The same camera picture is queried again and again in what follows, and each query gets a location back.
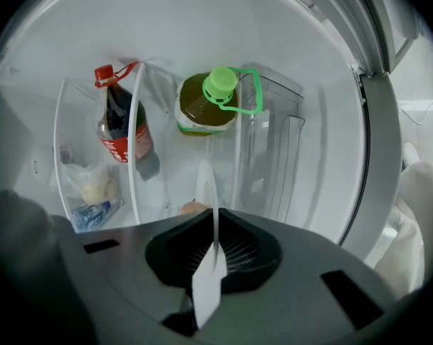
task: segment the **red label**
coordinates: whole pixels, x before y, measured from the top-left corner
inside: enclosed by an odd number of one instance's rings
[[[117,161],[127,162],[127,137],[118,139],[102,139],[101,141]],[[150,130],[147,128],[147,122],[145,121],[135,132],[135,158],[138,160],[145,156],[151,150],[151,147],[152,140]]]

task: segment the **clear plastic shelf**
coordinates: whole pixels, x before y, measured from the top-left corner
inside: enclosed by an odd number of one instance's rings
[[[95,133],[94,116],[97,96],[99,93],[94,82],[65,79],[62,82],[55,112],[54,150],[66,150],[64,153],[54,152],[55,174],[66,217],[76,232],[113,229],[136,224],[127,166],[117,162],[111,156]],[[111,184],[115,188],[115,198],[109,201],[109,205],[104,205],[108,206],[108,211],[86,229],[78,224],[75,211],[87,203],[82,197],[71,192],[68,170],[89,165],[102,165],[102,169],[107,171]]]
[[[96,162],[108,165],[110,175],[117,182],[119,197],[124,201],[98,228],[113,229],[176,216],[183,204],[196,197],[196,178],[202,159],[210,161],[214,169],[221,207],[285,221],[304,125],[304,120],[298,117],[302,97],[286,86],[285,81],[275,82],[258,70],[264,98],[261,113],[238,114],[234,126],[225,132],[190,137],[178,129],[173,111],[181,79],[141,63],[135,70],[128,154],[135,155],[136,151],[134,134],[140,102],[145,108],[154,150],[140,160],[128,157],[127,165],[117,162],[95,133],[93,116],[99,93],[93,82],[63,81],[55,114],[55,150],[70,145],[72,162],[77,165],[85,167]],[[251,109],[255,105],[250,75],[240,77],[237,92],[240,106]],[[67,196],[61,188],[63,161],[67,162],[56,152],[60,195],[66,215],[77,231],[73,210],[84,201]]]

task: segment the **green handle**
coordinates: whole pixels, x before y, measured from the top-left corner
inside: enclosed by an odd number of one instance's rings
[[[255,90],[257,92],[257,94],[256,94],[257,107],[255,108],[255,110],[245,110],[245,109],[240,109],[238,107],[225,106],[225,104],[227,104],[229,101],[231,101],[232,93],[229,97],[222,99],[222,100],[217,99],[217,98],[213,98],[207,93],[205,81],[204,81],[202,83],[202,90],[204,92],[205,98],[207,100],[209,100],[210,102],[212,102],[213,104],[218,105],[218,107],[224,111],[236,111],[236,112],[240,112],[242,114],[247,114],[247,115],[259,114],[261,112],[261,110],[263,110],[263,89],[261,88],[260,74],[258,74],[256,69],[239,69],[239,68],[231,68],[231,67],[228,67],[228,68],[231,69],[233,72],[248,73],[248,74],[253,75],[253,84],[255,85]]]

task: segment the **refrigerator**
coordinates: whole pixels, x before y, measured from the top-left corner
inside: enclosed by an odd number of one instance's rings
[[[0,190],[81,236],[116,229],[128,240],[123,229],[179,216],[208,160],[220,207],[312,231],[364,260],[401,173],[388,74],[418,34],[404,0],[27,0],[0,37]],[[94,69],[133,61],[120,82],[132,93],[128,154],[142,104],[160,161],[147,180],[94,130]],[[220,65],[259,72],[263,110],[225,132],[183,135],[179,83]],[[254,104],[249,77],[237,90],[240,106]],[[85,202],[65,191],[65,168],[96,163],[122,202],[81,231],[73,212]]]

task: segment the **white divider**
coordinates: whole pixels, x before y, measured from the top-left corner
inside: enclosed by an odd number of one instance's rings
[[[237,107],[242,107],[242,81],[239,80],[237,87]],[[240,143],[241,143],[241,131],[242,122],[241,114],[236,113],[236,139],[234,141],[234,175],[232,176],[232,197],[231,197],[231,209],[235,210],[237,206],[237,191],[239,190],[239,165],[240,165]]]
[[[57,100],[57,109],[55,111],[55,120],[53,124],[53,159],[55,163],[55,174],[57,176],[57,184],[58,191],[60,192],[61,202],[63,204],[63,208],[65,209],[66,217],[73,225],[74,231],[78,231],[78,227],[76,226],[76,222],[74,221],[73,214],[71,213],[71,207],[68,202],[68,198],[63,192],[63,177],[61,174],[61,159],[60,159],[60,114],[61,114],[61,106],[62,99],[65,97],[66,88],[68,87],[68,79],[65,79],[61,83],[60,93],[58,94]]]
[[[135,85],[132,94],[132,104],[130,105],[130,118],[129,118],[129,136],[127,144],[127,152],[129,154],[127,167],[129,169],[129,184],[130,184],[130,195],[132,197],[132,207],[135,215],[135,221],[137,225],[142,223],[140,209],[137,205],[138,196],[138,185],[136,179],[136,157],[135,157],[135,132],[137,130],[137,111],[138,111],[138,92],[140,89],[140,82],[145,73],[145,64],[141,63],[138,68],[137,77],[135,78]]]

